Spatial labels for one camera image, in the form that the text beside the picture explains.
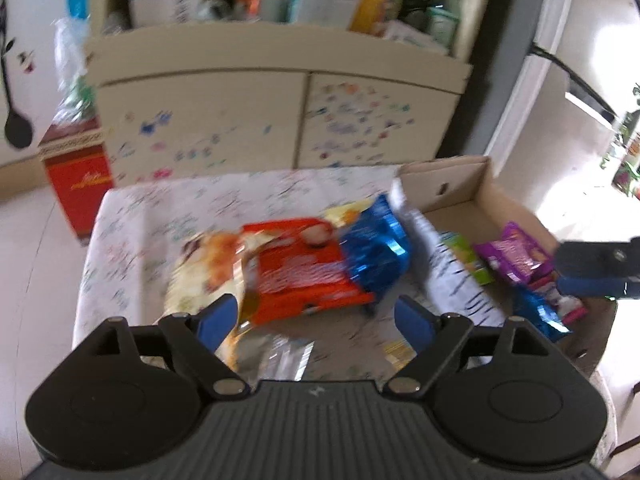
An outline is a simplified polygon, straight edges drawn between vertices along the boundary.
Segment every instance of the shiny blue foil packaging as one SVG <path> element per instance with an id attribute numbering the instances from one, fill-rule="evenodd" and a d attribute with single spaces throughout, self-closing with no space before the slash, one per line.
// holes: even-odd
<path id="1" fill-rule="evenodd" d="M 571 333 L 571 330 L 562 324 L 558 314 L 549 306 L 545 298 L 523 286 L 516 288 L 513 298 L 513 313 L 528 319 L 553 343 Z"/>
<path id="2" fill-rule="evenodd" d="M 349 277 L 379 301 L 409 268 L 411 246 L 384 195 L 340 238 Z"/>

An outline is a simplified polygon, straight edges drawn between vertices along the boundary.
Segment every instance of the cardboard box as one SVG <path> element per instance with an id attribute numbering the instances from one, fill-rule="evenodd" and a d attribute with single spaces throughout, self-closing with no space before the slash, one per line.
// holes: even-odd
<path id="1" fill-rule="evenodd" d="M 90 238 L 102 197 L 113 187 L 103 131 L 97 126 L 96 120 L 69 128 L 52 126 L 38 145 L 51 187 L 81 241 Z"/>
<path id="2" fill-rule="evenodd" d="M 470 243 L 500 238 L 503 226 L 517 222 L 550 254 L 556 238 L 524 206 L 506 196 L 494 182 L 485 156 L 460 156 L 402 166 L 398 172 L 409 206 L 419 209 L 438 230 L 462 234 Z M 510 314 L 511 289 L 494 283 L 485 290 Z M 583 300 L 589 315 L 570 324 L 573 333 L 558 345 L 574 364 L 590 376 L 600 362 L 616 315 L 617 303 Z"/>

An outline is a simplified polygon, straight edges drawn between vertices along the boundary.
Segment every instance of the white tablecloth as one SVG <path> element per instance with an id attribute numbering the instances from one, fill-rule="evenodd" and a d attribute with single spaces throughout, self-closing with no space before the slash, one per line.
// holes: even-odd
<path id="1" fill-rule="evenodd" d="M 395 172 L 395 166 L 269 171 L 111 190 L 89 244 L 74 346 L 109 316 L 124 316 L 130 325 L 157 320 L 185 238 L 207 229 L 237 231 L 248 222 L 317 216 L 329 206 L 389 191 Z M 403 278 L 374 319 L 356 307 L 289 319 L 270 328 L 316 342 L 305 378 L 382 380 L 394 373 L 383 347 L 400 337 L 392 318 L 399 294 L 426 302 Z"/>

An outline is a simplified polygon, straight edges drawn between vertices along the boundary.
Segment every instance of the open cardboard box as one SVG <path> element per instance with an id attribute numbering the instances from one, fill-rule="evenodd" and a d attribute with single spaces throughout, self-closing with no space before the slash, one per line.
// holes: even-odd
<path id="1" fill-rule="evenodd" d="M 418 162 L 398 171 L 408 205 L 419 209 L 436 229 L 458 232 L 477 244 L 497 240 L 503 226 L 514 221 L 554 254 L 556 238 L 531 211 L 507 197 L 493 175 L 491 160 L 486 156 Z M 485 290 L 509 315 L 509 286 L 497 280 Z M 605 299 L 583 301 L 589 315 L 569 325 L 573 333 L 561 339 L 558 346 L 590 376 L 606 348 L 617 303 Z"/>

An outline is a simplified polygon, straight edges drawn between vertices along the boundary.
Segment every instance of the tablecloth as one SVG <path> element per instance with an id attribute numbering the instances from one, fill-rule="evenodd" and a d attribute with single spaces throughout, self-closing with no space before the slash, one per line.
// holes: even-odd
<path id="1" fill-rule="evenodd" d="M 74 346 L 109 316 L 124 316 L 130 325 L 155 322 L 185 238 L 209 229 L 236 231 L 248 222 L 316 216 L 327 207 L 387 192 L 395 172 L 395 166 L 268 171 L 111 190 L 88 248 Z M 383 348 L 400 338 L 392 319 L 399 294 L 426 304 L 418 287 L 403 278 L 373 319 L 356 307 L 284 320 L 269 329 L 316 342 L 305 378 L 383 380 L 394 373 Z"/>

